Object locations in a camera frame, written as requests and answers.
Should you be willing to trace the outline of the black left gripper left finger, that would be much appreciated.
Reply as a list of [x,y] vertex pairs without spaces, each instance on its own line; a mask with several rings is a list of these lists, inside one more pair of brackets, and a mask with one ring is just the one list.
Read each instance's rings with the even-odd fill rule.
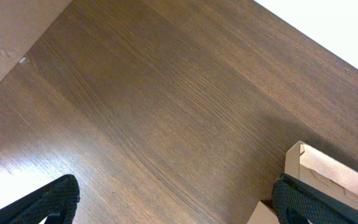
[[0,224],[72,224],[79,201],[78,181],[66,174],[0,209]]

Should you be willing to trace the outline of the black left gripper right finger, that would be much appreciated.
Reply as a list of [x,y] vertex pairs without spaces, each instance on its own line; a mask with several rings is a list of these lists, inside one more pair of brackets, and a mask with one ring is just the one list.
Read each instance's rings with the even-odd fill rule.
[[272,204],[284,224],[358,224],[358,210],[288,174],[274,183]]

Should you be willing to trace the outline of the brown cardboard box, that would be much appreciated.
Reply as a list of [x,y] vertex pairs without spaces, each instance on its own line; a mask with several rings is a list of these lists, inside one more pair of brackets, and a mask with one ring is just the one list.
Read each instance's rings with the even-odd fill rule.
[[[303,183],[358,210],[358,172],[303,141],[285,154],[285,170]],[[248,224],[280,223],[272,206],[258,202]]]

